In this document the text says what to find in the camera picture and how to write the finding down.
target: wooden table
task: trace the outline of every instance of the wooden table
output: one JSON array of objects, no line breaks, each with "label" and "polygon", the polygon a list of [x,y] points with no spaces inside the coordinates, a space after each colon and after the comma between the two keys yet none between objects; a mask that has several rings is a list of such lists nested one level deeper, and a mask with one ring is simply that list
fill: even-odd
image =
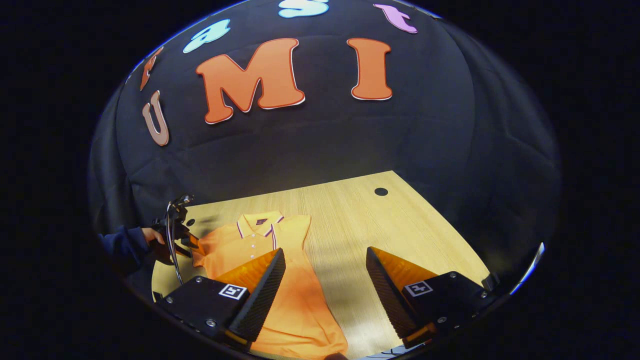
[{"label": "wooden table", "polygon": [[[388,194],[376,195],[376,188],[387,189]],[[187,210],[187,220],[196,220],[190,230],[198,238],[245,213],[278,210],[285,217],[311,215],[305,250],[349,342],[349,359],[402,344],[367,273],[367,247],[377,247],[436,274],[457,271],[478,284],[489,275],[460,234],[393,171]],[[205,275],[202,267],[193,268],[190,259],[178,259],[183,281]],[[153,291],[166,296],[178,285],[174,267],[156,262]]]}]

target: black background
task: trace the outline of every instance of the black background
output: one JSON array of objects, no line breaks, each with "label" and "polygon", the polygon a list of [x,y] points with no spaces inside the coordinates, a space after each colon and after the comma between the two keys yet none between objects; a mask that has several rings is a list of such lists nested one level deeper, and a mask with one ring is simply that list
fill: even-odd
[{"label": "black background", "polygon": [[[16,313],[25,317],[11,339],[22,331],[33,339],[16,348],[26,351],[24,357],[34,350],[38,358],[48,357],[47,352],[92,359],[214,357],[204,344],[175,332],[147,309],[108,268],[92,238],[84,189],[93,126],[121,80],[176,32],[232,3],[109,1],[10,8],[15,13],[3,27],[8,76],[15,85],[8,85],[6,99],[19,106],[7,118],[11,146],[5,154],[15,164],[7,203],[11,214],[18,204],[19,215],[10,220],[22,235],[38,240],[18,251],[22,264],[43,265],[34,278],[38,295],[16,302]],[[528,282],[472,334],[430,357],[629,356],[635,310],[628,289],[637,283],[629,260],[638,233],[625,215],[637,199],[632,177],[637,105],[632,100],[637,99],[638,59],[632,53],[638,32],[631,26],[640,19],[637,5],[417,4],[493,49],[532,87],[555,126],[564,178],[553,246]],[[48,226],[29,226],[35,222]],[[45,252],[55,258],[33,260]],[[69,259],[73,276],[62,281],[58,267]],[[23,287],[18,280],[11,283],[10,293]],[[59,283],[72,289],[62,290]],[[49,307],[50,299],[60,306]],[[65,304],[72,307],[63,315]],[[40,318],[38,309],[52,320]],[[54,340],[54,346],[43,347],[46,340]]]}]

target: person's hand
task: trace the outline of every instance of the person's hand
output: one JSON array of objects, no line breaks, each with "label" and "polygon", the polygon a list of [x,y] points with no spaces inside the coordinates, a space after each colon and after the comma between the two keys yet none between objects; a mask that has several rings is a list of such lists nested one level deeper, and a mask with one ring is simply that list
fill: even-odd
[{"label": "person's hand", "polygon": [[142,233],[145,235],[145,240],[147,241],[147,245],[153,239],[156,239],[159,243],[164,245],[164,239],[163,239],[161,233],[151,229],[150,227],[143,227],[142,228]]}]

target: dark blue sleeve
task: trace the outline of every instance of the dark blue sleeve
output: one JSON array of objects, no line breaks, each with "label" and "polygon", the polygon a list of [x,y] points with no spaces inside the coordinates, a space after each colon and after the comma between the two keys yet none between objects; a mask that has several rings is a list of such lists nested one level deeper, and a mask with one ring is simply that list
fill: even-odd
[{"label": "dark blue sleeve", "polygon": [[115,234],[99,236],[111,259],[124,274],[135,272],[142,264],[145,254],[149,252],[149,246],[140,227],[127,230],[121,226]]}]

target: pink letter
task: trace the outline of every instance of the pink letter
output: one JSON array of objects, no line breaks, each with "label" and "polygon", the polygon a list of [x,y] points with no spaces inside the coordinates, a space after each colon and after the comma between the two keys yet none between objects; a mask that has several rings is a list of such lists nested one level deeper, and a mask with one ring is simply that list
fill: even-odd
[{"label": "pink letter", "polygon": [[415,34],[418,32],[416,28],[414,28],[413,26],[409,26],[407,25],[406,22],[404,22],[403,18],[410,19],[409,15],[405,13],[401,13],[400,11],[398,11],[398,9],[394,8],[393,6],[380,5],[380,4],[373,4],[373,6],[379,9],[382,9],[382,11],[385,12],[385,17],[387,18],[387,20],[389,20],[389,22],[393,26],[397,27],[398,29],[406,31],[407,33],[411,33],[411,34]]}]

